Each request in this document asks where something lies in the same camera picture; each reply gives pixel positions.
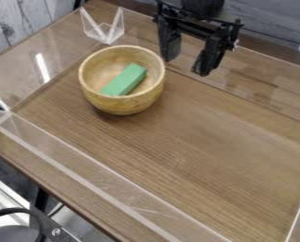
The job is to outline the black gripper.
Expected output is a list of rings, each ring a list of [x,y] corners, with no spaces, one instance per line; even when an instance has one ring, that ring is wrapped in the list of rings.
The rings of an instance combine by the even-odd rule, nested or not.
[[[225,49],[233,51],[240,41],[243,19],[225,9],[225,0],[156,0],[157,14],[186,26],[186,31],[207,39],[192,71],[203,77],[220,66]],[[158,42],[161,56],[172,61],[181,51],[181,32],[174,24],[160,21]]]

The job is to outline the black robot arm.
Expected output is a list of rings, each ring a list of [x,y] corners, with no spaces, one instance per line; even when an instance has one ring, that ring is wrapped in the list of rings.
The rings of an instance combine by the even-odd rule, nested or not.
[[[233,51],[240,41],[243,20],[221,18],[225,0],[156,0],[160,53],[172,61],[181,53],[182,34],[205,41],[192,72],[205,77],[220,67],[227,51]]]

